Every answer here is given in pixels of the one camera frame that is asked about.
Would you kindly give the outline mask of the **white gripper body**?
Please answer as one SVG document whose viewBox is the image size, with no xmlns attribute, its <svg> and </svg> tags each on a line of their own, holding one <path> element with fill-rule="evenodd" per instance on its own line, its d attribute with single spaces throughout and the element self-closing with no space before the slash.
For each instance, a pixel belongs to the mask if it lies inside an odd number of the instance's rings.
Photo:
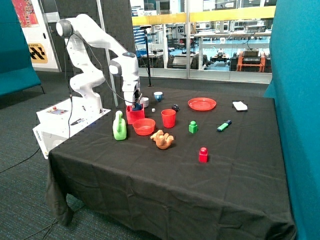
<svg viewBox="0 0 320 240">
<path fill-rule="evenodd" d="M 122 85 L 122 92 L 125 105 L 132 106 L 142 95 L 140 92 L 140 81 L 124 80 Z"/>
</svg>

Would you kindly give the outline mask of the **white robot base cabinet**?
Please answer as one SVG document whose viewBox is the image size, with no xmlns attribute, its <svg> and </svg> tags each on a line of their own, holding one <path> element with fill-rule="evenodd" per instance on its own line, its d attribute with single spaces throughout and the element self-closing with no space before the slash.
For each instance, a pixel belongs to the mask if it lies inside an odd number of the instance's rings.
<svg viewBox="0 0 320 240">
<path fill-rule="evenodd" d="M 38 111 L 39 124 L 32 130 L 44 158 L 47 160 L 52 149 L 109 112 L 103 108 L 94 113 L 85 106 L 85 99 L 77 96 Z M 78 119 L 84 121 L 71 125 Z"/>
</svg>

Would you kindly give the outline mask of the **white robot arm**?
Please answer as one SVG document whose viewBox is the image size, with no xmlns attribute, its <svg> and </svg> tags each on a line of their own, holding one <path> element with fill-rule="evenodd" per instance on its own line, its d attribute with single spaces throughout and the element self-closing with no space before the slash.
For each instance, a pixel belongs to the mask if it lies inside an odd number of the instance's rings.
<svg viewBox="0 0 320 240">
<path fill-rule="evenodd" d="M 82 71 L 70 79 L 70 86 L 82 96 L 88 112 L 98 114 L 103 110 L 101 97 L 93 88 L 101 85 L 105 76 L 93 65 L 85 45 L 114 52 L 116 57 L 108 62 L 108 68 L 113 76 L 123 79 L 125 104 L 134 105 L 140 100 L 142 95 L 137 56 L 103 31 L 92 18 L 79 14 L 77 17 L 61 19 L 56 23 L 56 31 L 65 40 L 72 65 Z"/>
</svg>

